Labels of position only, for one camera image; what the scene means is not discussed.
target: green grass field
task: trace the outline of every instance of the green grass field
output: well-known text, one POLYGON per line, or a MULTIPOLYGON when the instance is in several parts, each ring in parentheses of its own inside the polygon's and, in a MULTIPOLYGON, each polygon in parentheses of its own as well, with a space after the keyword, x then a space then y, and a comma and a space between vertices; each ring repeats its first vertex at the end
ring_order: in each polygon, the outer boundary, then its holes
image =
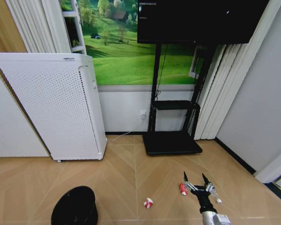
MULTIPOLYGON (((92 0, 92 9, 96 14, 94 26, 82 27, 87 55, 94 59, 97 83, 99 85, 151 84, 154 67, 155 45, 137 43, 137 24, 107 19, 99 15, 97 1, 92 0), (124 42, 118 41, 118 27, 126 26, 124 42), (102 39, 93 39, 92 33, 102 35, 109 32, 107 45, 102 39)), ((163 63, 165 46, 162 49, 160 70, 163 63)), ((192 84, 194 79, 188 76, 193 49, 189 46, 169 45, 163 67, 161 84, 192 84)))

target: house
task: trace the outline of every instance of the house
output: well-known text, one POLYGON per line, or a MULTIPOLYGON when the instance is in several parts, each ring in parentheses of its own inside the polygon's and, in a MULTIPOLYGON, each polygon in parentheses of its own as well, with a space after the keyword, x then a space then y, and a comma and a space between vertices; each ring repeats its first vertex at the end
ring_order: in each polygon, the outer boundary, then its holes
POLYGON ((125 22, 128 19, 128 13, 125 10, 118 10, 113 13, 112 19, 116 21, 125 22))
POLYGON ((90 35, 91 38, 94 38, 94 39, 100 39, 100 35, 97 34, 97 33, 93 33, 90 35))

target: wooden floor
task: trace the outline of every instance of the wooden floor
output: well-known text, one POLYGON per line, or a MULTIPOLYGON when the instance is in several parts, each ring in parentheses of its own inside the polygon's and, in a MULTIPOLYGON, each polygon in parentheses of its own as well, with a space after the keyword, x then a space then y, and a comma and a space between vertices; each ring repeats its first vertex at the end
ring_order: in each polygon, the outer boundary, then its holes
POLYGON ((179 192, 183 171, 193 184, 203 184, 201 173, 214 183, 223 203, 211 202, 232 224, 281 225, 279 198, 216 142, 198 143, 198 155, 149 157, 141 136, 127 135, 109 142, 100 162, 0 158, 0 225, 50 224, 58 199, 79 185, 94 190, 101 225, 201 225, 196 197, 179 192))

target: shelf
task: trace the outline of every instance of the shelf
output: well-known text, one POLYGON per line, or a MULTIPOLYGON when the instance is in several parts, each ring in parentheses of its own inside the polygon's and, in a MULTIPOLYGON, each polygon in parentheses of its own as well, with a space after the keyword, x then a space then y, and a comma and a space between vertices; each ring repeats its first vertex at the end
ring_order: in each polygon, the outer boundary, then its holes
POLYGON ((84 50, 84 46, 82 45, 78 45, 72 48, 72 52, 77 52, 77 51, 81 51, 84 50))
POLYGON ((77 12, 75 12, 75 11, 65 11, 65 12, 62 12, 62 15, 64 17, 76 17, 76 16, 78 16, 77 12))
POLYGON ((148 155, 201 153, 200 146, 184 131, 147 132, 143 135, 148 155))
POLYGON ((200 109, 200 106, 197 103, 192 103, 186 100, 154 101, 152 106, 156 107, 158 110, 200 109))

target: white curtain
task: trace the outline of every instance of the white curtain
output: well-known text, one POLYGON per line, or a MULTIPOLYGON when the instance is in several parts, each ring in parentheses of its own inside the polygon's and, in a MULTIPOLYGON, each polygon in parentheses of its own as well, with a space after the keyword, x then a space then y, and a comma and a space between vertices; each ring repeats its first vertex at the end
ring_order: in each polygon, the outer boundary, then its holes
POLYGON ((59 0, 6 0, 29 53, 70 53, 59 0))
POLYGON ((221 46, 199 99, 195 140, 214 139, 217 135, 280 6, 281 0, 269 1, 249 43, 221 46))

